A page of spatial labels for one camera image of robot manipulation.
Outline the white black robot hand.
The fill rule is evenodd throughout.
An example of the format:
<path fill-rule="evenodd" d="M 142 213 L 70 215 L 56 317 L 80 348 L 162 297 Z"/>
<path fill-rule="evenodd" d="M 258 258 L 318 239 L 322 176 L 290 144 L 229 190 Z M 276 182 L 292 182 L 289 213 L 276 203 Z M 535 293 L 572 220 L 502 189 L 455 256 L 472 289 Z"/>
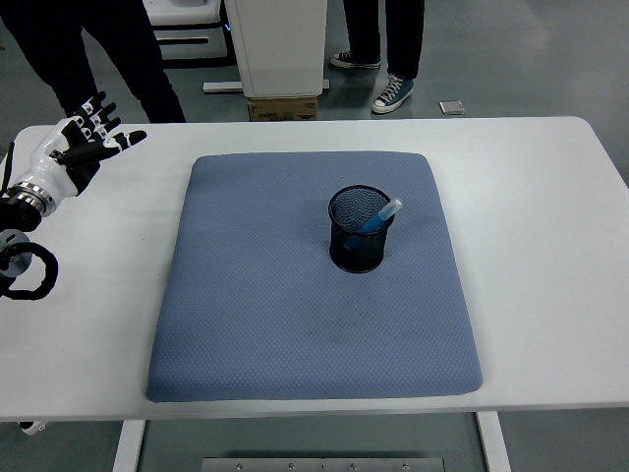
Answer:
<path fill-rule="evenodd" d="M 29 171 L 19 178 L 45 191 L 55 203 L 79 195 L 99 169 L 100 162 L 137 145 L 146 132 L 123 132 L 112 117 L 114 103 L 101 91 L 58 122 L 35 148 Z"/>

